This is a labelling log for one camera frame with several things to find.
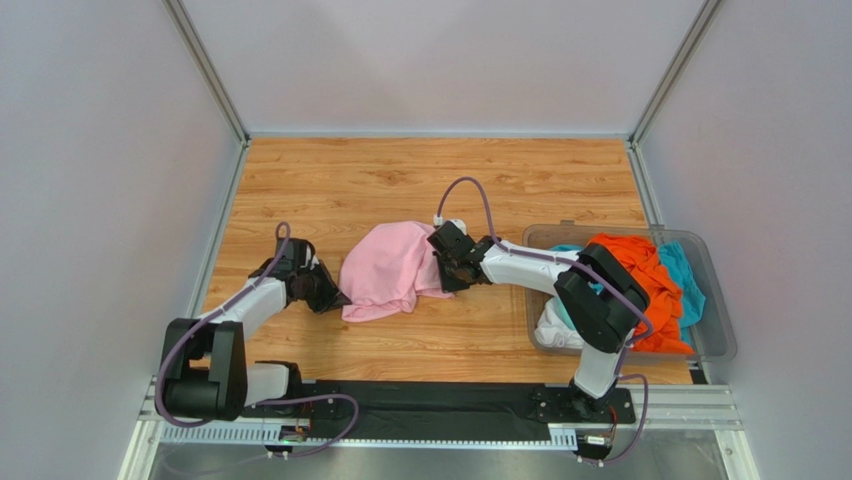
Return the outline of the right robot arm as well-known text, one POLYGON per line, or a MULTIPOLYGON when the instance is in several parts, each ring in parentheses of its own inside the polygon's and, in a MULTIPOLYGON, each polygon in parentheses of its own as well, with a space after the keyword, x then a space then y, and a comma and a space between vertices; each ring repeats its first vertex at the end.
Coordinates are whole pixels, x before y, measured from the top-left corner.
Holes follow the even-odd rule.
POLYGON ((504 242, 474 240, 446 222, 427 238, 441 288, 447 293, 479 284, 508 284, 539 291, 561 302, 583 340, 580 364, 568 386, 572 412, 591 418, 610 411, 627 346, 650 321, 651 299, 603 245, 556 252, 504 242))

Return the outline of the pink t shirt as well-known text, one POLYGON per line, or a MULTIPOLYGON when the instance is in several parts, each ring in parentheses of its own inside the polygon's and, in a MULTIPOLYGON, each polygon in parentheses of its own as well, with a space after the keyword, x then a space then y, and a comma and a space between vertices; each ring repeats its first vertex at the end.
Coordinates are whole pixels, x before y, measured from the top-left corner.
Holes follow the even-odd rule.
POLYGON ((338 285, 351 300, 341 318, 363 323, 411 313, 421 297, 450 299, 442 289, 431 225, 417 221, 379 224, 347 254, 338 285))

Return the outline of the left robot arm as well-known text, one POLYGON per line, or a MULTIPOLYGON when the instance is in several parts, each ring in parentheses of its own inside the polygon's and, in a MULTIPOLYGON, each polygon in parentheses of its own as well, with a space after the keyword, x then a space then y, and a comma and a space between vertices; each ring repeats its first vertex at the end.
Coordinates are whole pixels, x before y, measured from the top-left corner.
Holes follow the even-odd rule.
POLYGON ((233 421, 248 406, 285 399, 292 366, 248 364, 247 339, 294 302, 316 314, 350 305, 309 241, 283 238, 276 247, 223 304, 167 326, 155 408, 170 423, 196 427, 233 421))

